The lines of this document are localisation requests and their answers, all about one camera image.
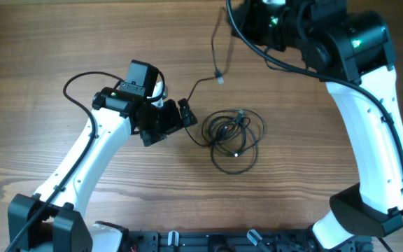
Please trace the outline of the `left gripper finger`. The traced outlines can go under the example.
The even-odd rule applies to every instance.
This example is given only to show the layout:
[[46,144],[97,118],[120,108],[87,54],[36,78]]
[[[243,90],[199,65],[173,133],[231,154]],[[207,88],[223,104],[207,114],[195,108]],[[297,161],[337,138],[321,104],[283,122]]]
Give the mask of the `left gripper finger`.
[[149,147],[149,146],[156,144],[157,142],[163,141],[167,138],[167,136],[165,134],[157,133],[157,132],[147,132],[147,131],[141,131],[140,137],[141,137],[141,139],[143,141],[143,145],[145,147]]
[[192,112],[188,100],[183,98],[178,101],[178,105],[180,106],[180,114],[181,114],[181,123],[183,127],[190,127],[192,125],[196,125],[198,123],[195,114]]

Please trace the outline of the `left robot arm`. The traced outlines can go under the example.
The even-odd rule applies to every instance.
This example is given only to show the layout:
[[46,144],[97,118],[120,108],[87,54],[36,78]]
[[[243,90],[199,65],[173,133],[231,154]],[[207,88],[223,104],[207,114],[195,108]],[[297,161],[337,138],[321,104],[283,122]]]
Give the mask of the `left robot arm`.
[[101,175],[130,136],[151,146],[197,123],[187,98],[166,98],[163,73],[132,60],[126,78],[92,100],[85,129],[54,173],[32,196],[17,194],[8,207],[7,251],[130,251],[129,230],[84,217]]

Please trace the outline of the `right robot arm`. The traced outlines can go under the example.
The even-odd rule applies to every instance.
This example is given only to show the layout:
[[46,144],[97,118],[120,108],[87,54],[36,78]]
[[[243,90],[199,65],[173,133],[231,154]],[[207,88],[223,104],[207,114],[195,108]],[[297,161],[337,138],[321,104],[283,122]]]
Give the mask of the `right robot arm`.
[[343,118],[359,181],[331,196],[330,211],[311,227],[317,249],[402,228],[403,124],[383,18],[349,13],[345,1],[245,1],[226,9],[235,36],[266,62],[324,82]]

